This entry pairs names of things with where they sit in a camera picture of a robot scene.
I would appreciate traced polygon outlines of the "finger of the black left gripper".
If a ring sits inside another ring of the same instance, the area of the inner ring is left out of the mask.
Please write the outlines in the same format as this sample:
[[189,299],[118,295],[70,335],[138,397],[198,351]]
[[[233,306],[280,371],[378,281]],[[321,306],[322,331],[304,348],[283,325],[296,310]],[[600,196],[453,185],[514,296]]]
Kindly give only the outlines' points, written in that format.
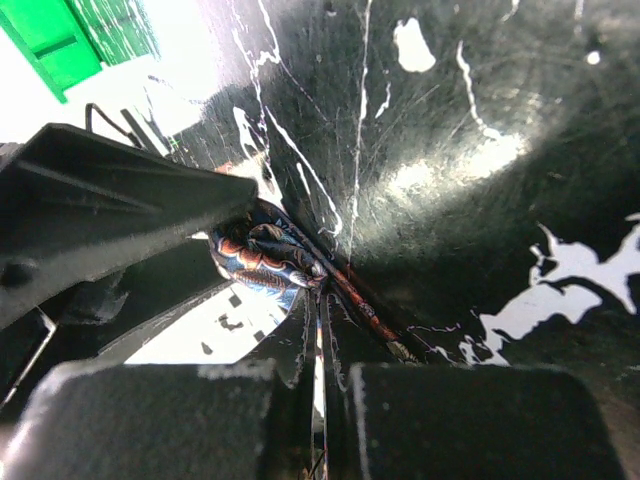
[[253,179],[176,164],[66,124],[1,161],[1,325],[248,212]]

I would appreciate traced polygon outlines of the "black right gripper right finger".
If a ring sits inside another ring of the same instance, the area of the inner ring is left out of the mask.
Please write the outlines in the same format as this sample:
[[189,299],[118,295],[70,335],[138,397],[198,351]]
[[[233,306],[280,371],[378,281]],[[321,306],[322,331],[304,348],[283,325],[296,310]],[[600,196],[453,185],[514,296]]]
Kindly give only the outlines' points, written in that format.
[[331,479],[622,479],[592,395],[570,374],[355,364]]

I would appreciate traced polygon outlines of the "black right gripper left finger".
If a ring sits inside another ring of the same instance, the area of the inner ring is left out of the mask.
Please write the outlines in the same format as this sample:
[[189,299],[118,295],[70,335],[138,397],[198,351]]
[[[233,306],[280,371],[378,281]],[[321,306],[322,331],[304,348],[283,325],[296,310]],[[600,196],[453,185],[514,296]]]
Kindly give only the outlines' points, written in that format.
[[271,360],[233,365],[69,362],[34,389],[7,479],[298,479],[310,410]]

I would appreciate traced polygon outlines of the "navy floral tie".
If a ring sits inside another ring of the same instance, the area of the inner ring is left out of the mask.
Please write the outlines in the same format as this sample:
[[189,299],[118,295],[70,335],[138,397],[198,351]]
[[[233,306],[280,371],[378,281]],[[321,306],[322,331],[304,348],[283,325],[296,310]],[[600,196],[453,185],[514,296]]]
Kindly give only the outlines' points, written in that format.
[[276,205],[257,199],[244,216],[209,230],[207,241],[221,275],[275,300],[283,309],[292,307],[300,289],[320,292],[332,285],[396,358],[419,362],[399,331],[381,321],[348,278]]

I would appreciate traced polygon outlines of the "green plastic tie bin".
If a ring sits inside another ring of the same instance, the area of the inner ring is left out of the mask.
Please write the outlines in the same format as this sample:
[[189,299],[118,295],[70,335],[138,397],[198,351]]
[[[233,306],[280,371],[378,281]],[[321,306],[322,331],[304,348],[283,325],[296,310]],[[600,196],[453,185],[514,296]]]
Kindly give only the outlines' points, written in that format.
[[1,28],[62,104],[105,65],[158,54],[135,0],[2,0]]

